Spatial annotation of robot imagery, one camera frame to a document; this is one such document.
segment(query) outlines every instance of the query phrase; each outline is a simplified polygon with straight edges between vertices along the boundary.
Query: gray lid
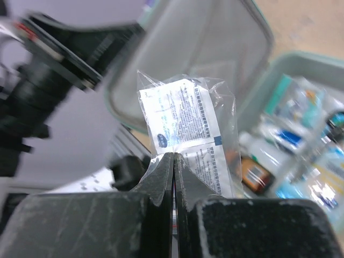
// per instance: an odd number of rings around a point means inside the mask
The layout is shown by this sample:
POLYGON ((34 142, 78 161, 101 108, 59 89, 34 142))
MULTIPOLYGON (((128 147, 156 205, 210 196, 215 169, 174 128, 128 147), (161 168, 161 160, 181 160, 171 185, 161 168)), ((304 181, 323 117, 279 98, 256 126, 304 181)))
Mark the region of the gray lid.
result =
POLYGON ((239 109, 272 46, 272 32, 251 0, 161 0, 125 67, 110 75, 107 104, 122 123, 147 132, 137 97, 140 70, 162 81, 178 74, 222 78, 239 109))

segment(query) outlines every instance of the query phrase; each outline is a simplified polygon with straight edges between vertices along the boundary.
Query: beige tabletop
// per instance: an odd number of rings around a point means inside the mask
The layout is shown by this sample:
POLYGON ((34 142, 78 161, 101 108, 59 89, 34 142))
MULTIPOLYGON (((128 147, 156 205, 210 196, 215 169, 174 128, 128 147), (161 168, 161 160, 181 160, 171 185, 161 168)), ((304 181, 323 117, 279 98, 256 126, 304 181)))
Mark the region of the beige tabletop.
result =
MULTIPOLYGON (((271 58, 303 50, 344 59, 344 0, 256 0, 275 36, 271 58)), ((149 138, 134 135, 149 148, 149 138)))

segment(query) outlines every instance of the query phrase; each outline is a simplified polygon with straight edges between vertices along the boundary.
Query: bottle cap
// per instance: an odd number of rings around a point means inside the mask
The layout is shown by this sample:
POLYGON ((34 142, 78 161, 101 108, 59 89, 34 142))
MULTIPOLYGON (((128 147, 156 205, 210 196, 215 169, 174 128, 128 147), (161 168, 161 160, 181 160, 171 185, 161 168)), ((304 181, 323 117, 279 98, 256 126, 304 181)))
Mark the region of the bottle cap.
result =
POLYGON ((239 134, 239 144, 242 147, 247 148, 251 144, 252 140, 253 140, 253 137, 248 132, 241 132, 239 134))

